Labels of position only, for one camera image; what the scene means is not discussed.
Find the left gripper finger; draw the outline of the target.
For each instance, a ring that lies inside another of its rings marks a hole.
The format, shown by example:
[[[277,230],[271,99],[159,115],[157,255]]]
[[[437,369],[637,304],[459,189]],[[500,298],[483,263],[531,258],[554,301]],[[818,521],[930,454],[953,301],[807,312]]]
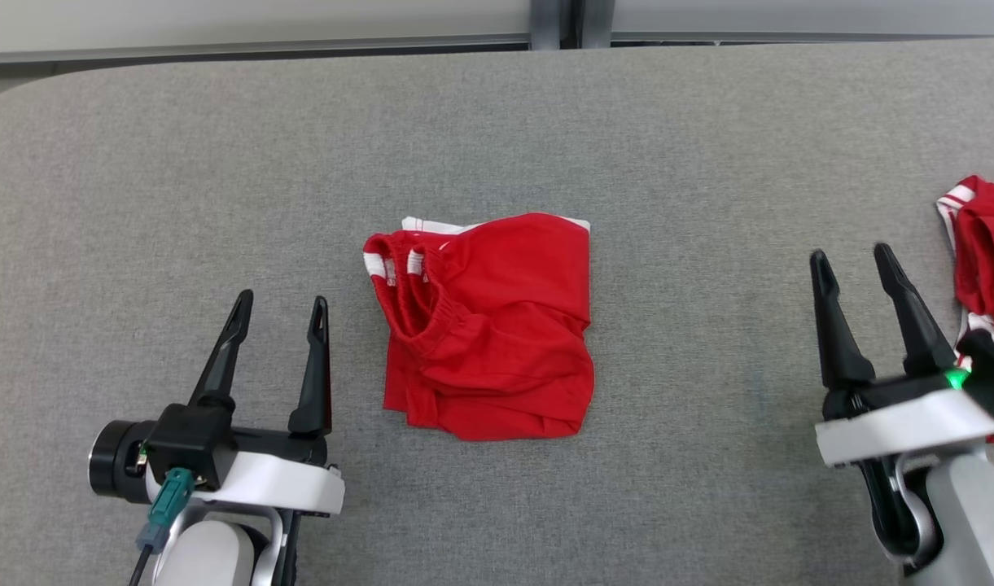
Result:
[[[253,300],[250,289],[241,291],[237,296],[190,397],[191,407],[234,411],[235,403],[231,397],[234,370],[240,346],[250,330]]]
[[[331,363],[328,301],[315,297],[306,339],[309,353],[298,407],[288,420],[293,436],[317,438],[332,431]]]

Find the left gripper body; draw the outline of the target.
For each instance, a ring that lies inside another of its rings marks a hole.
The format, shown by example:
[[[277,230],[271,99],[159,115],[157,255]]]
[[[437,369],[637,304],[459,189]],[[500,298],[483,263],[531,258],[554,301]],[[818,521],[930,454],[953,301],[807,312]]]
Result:
[[[155,422],[110,422],[96,437],[88,460],[88,479],[98,496],[148,505],[160,483],[140,456]],[[343,511],[345,482],[333,465],[309,460],[313,443],[284,431],[236,427],[239,442],[233,467],[221,488],[198,487],[189,505],[222,509],[292,509],[311,516]]]

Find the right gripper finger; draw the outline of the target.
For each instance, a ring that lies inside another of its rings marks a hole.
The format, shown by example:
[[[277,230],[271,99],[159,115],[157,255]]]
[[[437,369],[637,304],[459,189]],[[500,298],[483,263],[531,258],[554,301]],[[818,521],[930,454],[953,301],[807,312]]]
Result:
[[[809,257],[821,383],[829,391],[868,386],[875,368],[860,352],[839,303],[839,283],[821,249]]]
[[[877,243],[874,259],[882,288],[895,307],[904,341],[905,373],[909,376],[929,376],[950,370],[956,363],[955,352],[891,246]]]

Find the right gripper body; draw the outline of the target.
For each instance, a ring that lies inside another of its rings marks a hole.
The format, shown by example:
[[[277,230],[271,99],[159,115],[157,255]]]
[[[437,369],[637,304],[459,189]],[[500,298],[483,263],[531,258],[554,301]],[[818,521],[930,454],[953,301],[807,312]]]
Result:
[[[860,407],[814,427],[828,466],[958,448],[994,436],[994,375],[947,370],[858,391]]]

